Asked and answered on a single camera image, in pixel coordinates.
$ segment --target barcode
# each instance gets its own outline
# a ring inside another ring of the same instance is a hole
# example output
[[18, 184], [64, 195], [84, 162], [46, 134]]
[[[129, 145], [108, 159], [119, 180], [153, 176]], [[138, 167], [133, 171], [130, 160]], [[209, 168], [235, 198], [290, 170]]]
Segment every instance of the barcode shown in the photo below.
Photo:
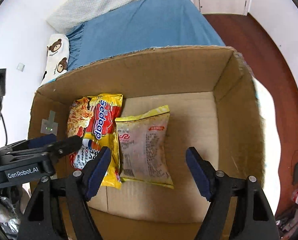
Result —
[[124, 154], [123, 155], [123, 169], [125, 169], [125, 170], [129, 170], [129, 169], [131, 170], [132, 169], [129, 154]]
[[123, 169], [123, 173], [126, 176], [130, 176], [130, 177], [134, 177], [135, 175], [133, 174], [133, 170], [132, 169]]

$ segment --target red wooden floor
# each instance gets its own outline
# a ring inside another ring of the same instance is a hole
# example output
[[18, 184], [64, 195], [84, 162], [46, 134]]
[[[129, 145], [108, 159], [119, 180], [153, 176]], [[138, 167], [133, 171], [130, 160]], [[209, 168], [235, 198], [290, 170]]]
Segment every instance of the red wooden floor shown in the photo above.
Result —
[[277, 46], [251, 16], [205, 15], [227, 46], [241, 52], [258, 79], [271, 93], [281, 141], [280, 202], [276, 214], [293, 205], [290, 200], [298, 184], [292, 185], [298, 162], [298, 88]]

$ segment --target sedaap noodle package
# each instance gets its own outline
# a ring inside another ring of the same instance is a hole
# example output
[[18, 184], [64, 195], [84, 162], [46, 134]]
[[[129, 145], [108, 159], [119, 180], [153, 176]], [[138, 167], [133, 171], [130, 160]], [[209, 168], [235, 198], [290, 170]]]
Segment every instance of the sedaap noodle package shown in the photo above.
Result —
[[76, 170], [93, 160], [103, 146], [111, 150], [111, 162], [102, 186], [121, 187], [119, 176], [119, 142], [114, 119], [120, 115], [122, 94], [100, 94], [74, 101], [68, 118], [68, 137], [83, 137], [81, 149], [70, 154], [71, 165]]

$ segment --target cartoon bear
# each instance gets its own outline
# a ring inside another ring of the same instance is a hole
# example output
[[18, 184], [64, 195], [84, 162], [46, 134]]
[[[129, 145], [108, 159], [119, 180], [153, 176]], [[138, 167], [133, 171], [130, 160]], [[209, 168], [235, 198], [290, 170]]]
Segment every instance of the cartoon bear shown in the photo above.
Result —
[[67, 58], [64, 57], [59, 63], [57, 67], [57, 71], [61, 73], [63, 70], [67, 70]]
[[61, 39], [57, 40], [56, 42], [54, 42], [50, 47], [49, 50], [51, 50], [51, 52], [56, 52], [58, 49], [60, 49], [61, 47]]

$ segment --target wall outlet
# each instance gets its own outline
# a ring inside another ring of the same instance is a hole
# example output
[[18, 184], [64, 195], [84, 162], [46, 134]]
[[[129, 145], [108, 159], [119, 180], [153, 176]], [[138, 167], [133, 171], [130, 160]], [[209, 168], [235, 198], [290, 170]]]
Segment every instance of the wall outlet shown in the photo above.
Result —
[[21, 72], [24, 71], [25, 65], [22, 63], [19, 63], [17, 66], [17, 70], [20, 70]]

